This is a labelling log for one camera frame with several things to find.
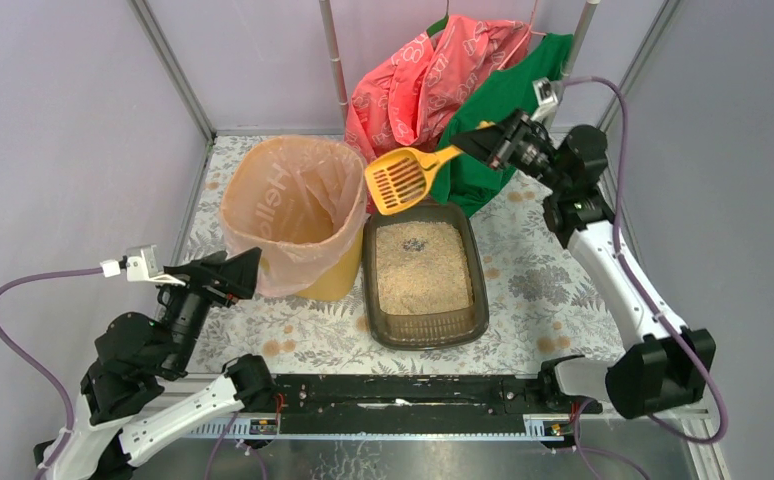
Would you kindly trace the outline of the yellow litter scoop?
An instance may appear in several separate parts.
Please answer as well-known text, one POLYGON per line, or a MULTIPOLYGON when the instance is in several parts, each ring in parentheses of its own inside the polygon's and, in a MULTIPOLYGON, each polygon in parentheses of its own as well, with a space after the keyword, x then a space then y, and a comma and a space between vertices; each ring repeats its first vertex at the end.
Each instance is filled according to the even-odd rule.
POLYGON ((462 153, 454 145, 431 153, 403 147, 378 157, 364 170, 377 211, 390 216, 417 205, 430 192, 438 171, 462 153))

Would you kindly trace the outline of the grey translucent litter box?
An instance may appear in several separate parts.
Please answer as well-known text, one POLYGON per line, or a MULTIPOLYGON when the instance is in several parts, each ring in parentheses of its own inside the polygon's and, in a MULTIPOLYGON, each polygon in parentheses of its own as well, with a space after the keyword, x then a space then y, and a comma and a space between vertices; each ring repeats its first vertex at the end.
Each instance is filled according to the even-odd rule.
POLYGON ((392 216, 375 214, 363 230, 362 285, 366 315, 373 338, 397 350, 449 348, 472 342, 489 323, 489 306, 483 269, 468 217, 455 204, 423 201, 392 216), (445 222, 459 231, 472 290, 472 304, 464 309, 428 315, 390 315, 380 308, 376 280, 376 232, 379 228, 412 221, 445 222))

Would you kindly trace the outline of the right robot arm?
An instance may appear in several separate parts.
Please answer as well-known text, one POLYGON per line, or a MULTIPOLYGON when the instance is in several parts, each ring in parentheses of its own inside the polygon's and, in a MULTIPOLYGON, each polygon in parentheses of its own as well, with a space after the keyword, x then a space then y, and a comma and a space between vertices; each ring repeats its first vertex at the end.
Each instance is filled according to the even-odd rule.
POLYGON ((514 167, 550 189, 547 228, 588 274, 617 326, 625 348, 618 360, 575 355, 542 364, 547 397, 608 402, 626 419, 702 400, 716 343, 666 304, 616 230, 598 186, 608 166, 605 133, 577 125, 555 146, 540 122, 515 110, 449 143, 490 169, 514 167))

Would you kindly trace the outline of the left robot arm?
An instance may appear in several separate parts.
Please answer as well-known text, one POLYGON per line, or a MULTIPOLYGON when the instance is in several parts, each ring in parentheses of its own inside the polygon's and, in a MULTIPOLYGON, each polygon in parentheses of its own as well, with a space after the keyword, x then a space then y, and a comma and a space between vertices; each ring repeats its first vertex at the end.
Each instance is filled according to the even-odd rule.
POLYGON ((80 382, 74 423, 57 439, 37 445, 46 479, 129 479, 133 472, 189 431, 224 414, 267 412, 281 404, 274 379, 259 355, 227 363, 198 392, 164 410, 141 411, 164 392, 164 382, 187 375, 187 366, 210 310, 253 297, 262 251, 233 257, 219 251, 179 266, 163 266, 153 245, 134 247, 102 264, 107 277, 152 283, 162 316, 127 312, 96 339, 96 360, 80 382))

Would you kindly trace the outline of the beige cat litter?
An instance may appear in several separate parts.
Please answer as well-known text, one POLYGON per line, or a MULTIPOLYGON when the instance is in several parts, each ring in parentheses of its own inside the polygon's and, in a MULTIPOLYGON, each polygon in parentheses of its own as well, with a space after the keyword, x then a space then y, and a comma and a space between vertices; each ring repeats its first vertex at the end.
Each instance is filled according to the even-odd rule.
POLYGON ((451 224, 412 221, 376 232, 380 308, 390 315, 451 312, 472 304, 467 255, 451 224))

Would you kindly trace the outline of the green t-shirt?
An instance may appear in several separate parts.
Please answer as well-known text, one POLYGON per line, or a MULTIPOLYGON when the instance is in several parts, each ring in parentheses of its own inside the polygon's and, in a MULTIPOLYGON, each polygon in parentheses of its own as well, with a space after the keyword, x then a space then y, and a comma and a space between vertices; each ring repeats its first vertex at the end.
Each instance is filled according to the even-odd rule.
MULTIPOLYGON (((452 136, 472 130, 482 121, 501 121, 517 108, 534 111, 538 103, 532 82, 561 78, 573 39, 572 34, 548 34, 515 66, 493 72, 453 115, 437 148, 447 147, 452 136)), ((471 156, 461 155, 438 171, 430 196, 438 203, 457 205, 470 217, 492 201, 515 172, 513 167, 492 170, 471 156)))

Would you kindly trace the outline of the pink patterned jacket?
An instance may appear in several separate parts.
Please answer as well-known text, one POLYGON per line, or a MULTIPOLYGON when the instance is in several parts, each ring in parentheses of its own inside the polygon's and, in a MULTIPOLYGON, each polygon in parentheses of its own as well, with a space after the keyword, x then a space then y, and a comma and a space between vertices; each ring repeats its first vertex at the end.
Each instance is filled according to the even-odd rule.
POLYGON ((496 71, 525 58, 530 27, 451 15, 365 74, 351 96, 344 141, 366 161, 395 148, 434 147, 449 121, 496 71))

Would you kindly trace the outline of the white clothes rack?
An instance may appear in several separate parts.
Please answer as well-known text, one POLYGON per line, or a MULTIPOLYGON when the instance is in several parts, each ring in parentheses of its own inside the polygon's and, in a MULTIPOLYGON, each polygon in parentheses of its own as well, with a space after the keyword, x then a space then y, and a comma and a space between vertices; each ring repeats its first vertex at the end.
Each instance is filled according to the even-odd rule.
MULTIPOLYGON (((599 0, 587 0, 584 2, 579 20, 573 33, 573 41, 567 59, 562 64, 561 78, 568 79, 576 65, 578 55, 584 44, 589 31, 595 11, 600 4, 599 0)), ((331 2, 329 0, 319 0, 319 11, 321 15, 322 28, 325 36, 328 59, 333 75, 333 85, 336 93, 337 105, 339 107, 341 124, 345 125, 349 110, 349 95, 345 83, 342 58, 339 50, 337 32, 333 17, 331 2)))

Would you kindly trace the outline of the floral table mat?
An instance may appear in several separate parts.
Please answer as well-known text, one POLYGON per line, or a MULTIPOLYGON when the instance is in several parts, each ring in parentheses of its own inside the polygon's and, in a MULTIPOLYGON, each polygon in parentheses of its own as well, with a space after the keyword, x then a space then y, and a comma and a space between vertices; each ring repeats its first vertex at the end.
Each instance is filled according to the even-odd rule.
POLYGON ((394 351, 370 334, 362 290, 336 302, 256 297, 213 310, 188 369, 217 373, 244 354, 263 356, 274 373, 532 374, 571 354, 613 360, 624 349, 587 274, 541 219, 545 191, 517 178, 471 225, 489 300, 486 332, 469 344, 394 351))

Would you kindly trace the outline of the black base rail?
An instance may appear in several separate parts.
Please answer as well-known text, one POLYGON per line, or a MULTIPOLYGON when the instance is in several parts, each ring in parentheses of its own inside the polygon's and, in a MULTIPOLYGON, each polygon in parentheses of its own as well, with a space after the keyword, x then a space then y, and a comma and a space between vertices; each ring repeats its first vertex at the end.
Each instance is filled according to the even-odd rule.
POLYGON ((243 413, 289 414, 409 410, 449 418, 454 414, 517 415, 574 419, 583 397, 566 396, 546 378, 514 375, 273 374, 264 359, 247 354, 224 364, 243 413))

